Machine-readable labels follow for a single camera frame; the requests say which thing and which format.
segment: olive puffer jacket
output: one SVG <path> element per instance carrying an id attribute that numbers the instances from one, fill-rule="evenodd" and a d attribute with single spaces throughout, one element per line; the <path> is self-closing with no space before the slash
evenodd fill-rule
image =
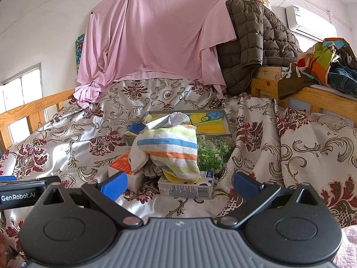
<path id="1" fill-rule="evenodd" d="M 218 61 L 229 95 L 239 95 L 261 65 L 288 66 L 301 50 L 294 34 L 263 3 L 228 0 L 237 40 L 217 45 Z"/>

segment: pink blanket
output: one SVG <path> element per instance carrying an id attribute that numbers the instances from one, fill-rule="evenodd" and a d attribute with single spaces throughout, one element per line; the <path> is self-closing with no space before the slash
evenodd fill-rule
<path id="1" fill-rule="evenodd" d="M 342 229 L 342 244 L 333 262 L 339 268 L 357 267 L 357 225 Z"/>
<path id="2" fill-rule="evenodd" d="M 113 81 L 187 78 L 226 85 L 215 45 L 236 39 L 226 0 L 104 0 L 90 17 L 74 97 L 85 108 Z"/>

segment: blue jeans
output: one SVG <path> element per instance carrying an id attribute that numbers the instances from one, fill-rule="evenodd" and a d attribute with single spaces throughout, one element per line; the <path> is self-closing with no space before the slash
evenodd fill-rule
<path id="1" fill-rule="evenodd" d="M 357 97 L 357 69 L 333 63 L 328 73 L 327 82 L 341 93 Z"/>

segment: air conditioner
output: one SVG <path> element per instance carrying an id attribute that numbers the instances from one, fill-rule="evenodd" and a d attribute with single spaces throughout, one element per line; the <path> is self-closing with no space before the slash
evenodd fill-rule
<path id="1" fill-rule="evenodd" d="M 318 41 L 337 37 L 335 26 L 319 15 L 298 5 L 286 7 L 286 17 L 288 27 L 293 32 Z"/>

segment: wooden bed rail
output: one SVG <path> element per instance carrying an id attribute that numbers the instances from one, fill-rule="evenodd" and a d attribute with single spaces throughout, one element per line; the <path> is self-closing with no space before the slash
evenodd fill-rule
<path id="1" fill-rule="evenodd" d="M 37 101 L 19 106 L 0 114 L 0 148 L 4 152 L 12 145 L 8 126 L 22 118 L 27 118 L 30 134 L 45 123 L 44 109 L 56 105 L 59 112 L 63 102 L 73 98 L 74 90 L 60 92 Z"/>
<path id="2" fill-rule="evenodd" d="M 253 78 L 250 87 L 251 95 L 254 97 L 262 97 L 260 92 L 264 91 L 270 93 L 270 98 L 278 99 L 277 81 L 266 80 L 263 78 Z M 312 87 L 304 87 L 295 94 L 290 95 L 289 98 L 294 98 L 311 104 L 311 113 L 322 113 L 323 110 L 327 110 L 350 119 L 355 123 L 354 127 L 356 128 L 357 101 L 355 100 Z M 289 98 L 285 100 L 278 100 L 278 104 L 282 107 L 288 107 Z"/>

